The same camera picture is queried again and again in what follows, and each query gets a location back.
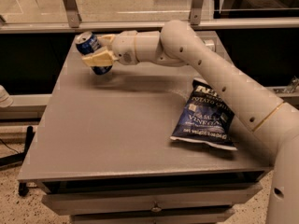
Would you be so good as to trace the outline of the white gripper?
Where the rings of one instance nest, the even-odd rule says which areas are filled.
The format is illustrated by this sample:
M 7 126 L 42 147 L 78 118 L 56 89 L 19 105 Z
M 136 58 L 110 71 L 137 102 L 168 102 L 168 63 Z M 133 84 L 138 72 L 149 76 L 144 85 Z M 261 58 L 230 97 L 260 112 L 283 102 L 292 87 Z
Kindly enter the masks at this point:
M 118 35 L 97 35 L 97 39 L 102 48 L 94 53 L 82 55 L 82 61 L 90 67 L 111 66 L 118 60 L 124 65 L 137 64 L 135 54 L 135 37 L 137 31 L 124 31 Z

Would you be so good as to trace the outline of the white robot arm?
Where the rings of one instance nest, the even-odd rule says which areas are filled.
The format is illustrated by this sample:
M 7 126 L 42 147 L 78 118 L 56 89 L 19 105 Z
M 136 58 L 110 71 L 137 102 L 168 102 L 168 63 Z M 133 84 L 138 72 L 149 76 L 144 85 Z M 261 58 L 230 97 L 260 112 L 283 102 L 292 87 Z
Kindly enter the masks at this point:
M 266 224 L 299 224 L 299 111 L 210 50 L 184 21 L 169 21 L 160 32 L 103 35 L 89 66 L 152 62 L 192 66 L 274 156 Z

